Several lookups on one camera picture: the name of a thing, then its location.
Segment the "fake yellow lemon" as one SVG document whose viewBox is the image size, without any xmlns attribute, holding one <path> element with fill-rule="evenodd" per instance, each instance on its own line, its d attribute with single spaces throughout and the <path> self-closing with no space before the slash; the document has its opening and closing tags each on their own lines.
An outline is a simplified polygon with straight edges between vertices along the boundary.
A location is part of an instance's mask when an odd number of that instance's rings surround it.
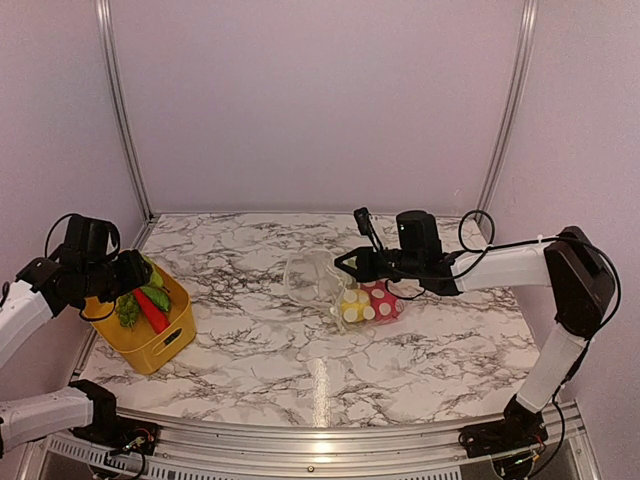
<svg viewBox="0 0 640 480">
<path fill-rule="evenodd" d="M 346 290 L 341 298 L 340 317 L 349 324 L 373 320 L 376 311 L 371 304 L 369 294 L 360 289 Z"/>
</svg>

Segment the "fake green cucumber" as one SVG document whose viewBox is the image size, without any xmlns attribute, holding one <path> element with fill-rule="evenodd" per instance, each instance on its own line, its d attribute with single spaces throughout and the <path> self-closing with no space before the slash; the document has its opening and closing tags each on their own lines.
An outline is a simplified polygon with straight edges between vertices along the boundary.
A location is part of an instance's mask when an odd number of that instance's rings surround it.
<svg viewBox="0 0 640 480">
<path fill-rule="evenodd" d="M 171 300 L 163 289 L 153 286 L 142 286 L 140 290 L 160 311 L 165 313 L 170 311 Z"/>
</svg>

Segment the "clear polka dot zip bag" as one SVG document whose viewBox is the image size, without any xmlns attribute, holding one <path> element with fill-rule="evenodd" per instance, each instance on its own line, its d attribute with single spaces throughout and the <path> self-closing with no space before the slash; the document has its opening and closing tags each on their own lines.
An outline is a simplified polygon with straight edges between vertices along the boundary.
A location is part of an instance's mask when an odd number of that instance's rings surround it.
<svg viewBox="0 0 640 480">
<path fill-rule="evenodd" d="M 390 323 L 404 311 L 401 299 L 382 280 L 358 282 L 334 265 L 335 256 L 322 249 L 292 254 L 283 284 L 295 302 L 330 317 L 344 332 L 366 323 Z"/>
</svg>

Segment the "fake green apple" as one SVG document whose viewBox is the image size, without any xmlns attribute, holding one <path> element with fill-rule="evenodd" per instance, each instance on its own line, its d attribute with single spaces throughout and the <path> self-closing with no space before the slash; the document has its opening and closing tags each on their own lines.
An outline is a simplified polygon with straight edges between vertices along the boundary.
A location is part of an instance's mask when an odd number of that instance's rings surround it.
<svg viewBox="0 0 640 480">
<path fill-rule="evenodd" d="M 163 288 L 164 280 L 160 275 L 160 273 L 158 272 L 155 263 L 151 259 L 149 259 L 146 255 L 142 255 L 142 258 L 151 267 L 151 276 L 147 285 L 154 288 L 158 288 L 158 289 Z"/>
</svg>

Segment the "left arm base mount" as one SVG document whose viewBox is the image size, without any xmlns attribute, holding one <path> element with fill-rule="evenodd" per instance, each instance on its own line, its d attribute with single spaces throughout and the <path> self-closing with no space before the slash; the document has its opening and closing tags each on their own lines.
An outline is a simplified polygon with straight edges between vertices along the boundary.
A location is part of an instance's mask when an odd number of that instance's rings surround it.
<svg viewBox="0 0 640 480">
<path fill-rule="evenodd" d="M 157 423 L 117 415 L 109 424 L 76 427 L 71 429 L 71 433 L 76 438 L 109 447 L 118 453 L 136 451 L 151 456 L 160 427 Z"/>
</svg>

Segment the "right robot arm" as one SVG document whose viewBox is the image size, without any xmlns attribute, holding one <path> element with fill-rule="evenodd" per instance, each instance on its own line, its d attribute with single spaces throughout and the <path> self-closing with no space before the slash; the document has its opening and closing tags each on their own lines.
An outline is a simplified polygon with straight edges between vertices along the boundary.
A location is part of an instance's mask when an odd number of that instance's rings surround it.
<svg viewBox="0 0 640 480">
<path fill-rule="evenodd" d="M 617 313 L 622 292 L 613 262 L 576 226 L 551 237 L 482 249 L 462 246 L 447 253 L 434 216 L 423 210 L 397 215 L 396 249 L 383 246 L 367 208 L 355 210 L 354 218 L 371 244 L 337 257 L 334 265 L 359 283 L 414 280 L 441 297 L 493 288 L 551 289 L 555 325 L 495 428 L 502 446 L 519 446 L 533 433 L 543 408 L 580 368 L 593 338 Z"/>
</svg>

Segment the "fake green lettuce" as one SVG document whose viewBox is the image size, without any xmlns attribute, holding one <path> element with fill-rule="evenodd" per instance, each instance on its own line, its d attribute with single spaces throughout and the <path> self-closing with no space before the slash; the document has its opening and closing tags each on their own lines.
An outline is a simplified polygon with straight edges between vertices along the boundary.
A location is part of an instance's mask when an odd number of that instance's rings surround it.
<svg viewBox="0 0 640 480">
<path fill-rule="evenodd" d="M 115 312 L 118 316 L 120 326 L 133 330 L 142 314 L 141 307 L 133 293 L 125 294 L 118 298 Z"/>
</svg>

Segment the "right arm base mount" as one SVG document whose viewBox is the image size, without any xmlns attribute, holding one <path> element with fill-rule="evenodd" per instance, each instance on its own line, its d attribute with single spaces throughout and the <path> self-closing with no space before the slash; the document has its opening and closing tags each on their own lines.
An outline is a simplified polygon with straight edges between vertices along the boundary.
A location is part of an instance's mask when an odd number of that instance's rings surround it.
<svg viewBox="0 0 640 480">
<path fill-rule="evenodd" d="M 515 420 L 501 419 L 463 427 L 458 443 L 465 449 L 468 458 L 477 458 L 544 443 L 548 437 L 546 424 L 542 420 L 524 430 Z"/>
</svg>

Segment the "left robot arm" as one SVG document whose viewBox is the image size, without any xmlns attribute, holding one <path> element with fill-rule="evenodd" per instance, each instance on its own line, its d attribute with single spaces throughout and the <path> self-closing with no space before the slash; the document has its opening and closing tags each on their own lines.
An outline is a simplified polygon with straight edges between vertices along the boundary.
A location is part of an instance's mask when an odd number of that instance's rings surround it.
<svg viewBox="0 0 640 480">
<path fill-rule="evenodd" d="M 153 268 L 136 250 L 123 250 L 110 221 L 69 213 L 64 239 L 31 260 L 1 293 L 1 361 L 8 360 L 38 330 L 72 307 L 85 312 L 90 299 L 115 306 L 120 297 L 148 283 Z M 63 430 L 106 445 L 125 438 L 126 423 L 116 412 L 114 394 L 85 380 L 1 405 L 1 451 Z"/>
</svg>

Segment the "fake orange carrot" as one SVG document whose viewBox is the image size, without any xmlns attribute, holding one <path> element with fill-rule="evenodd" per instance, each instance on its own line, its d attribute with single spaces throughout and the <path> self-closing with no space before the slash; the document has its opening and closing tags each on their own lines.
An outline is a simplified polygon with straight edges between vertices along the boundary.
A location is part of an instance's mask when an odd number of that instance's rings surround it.
<svg viewBox="0 0 640 480">
<path fill-rule="evenodd" d="M 134 290 L 133 295 L 156 334 L 162 333 L 169 327 L 170 323 L 166 315 L 140 288 Z"/>
</svg>

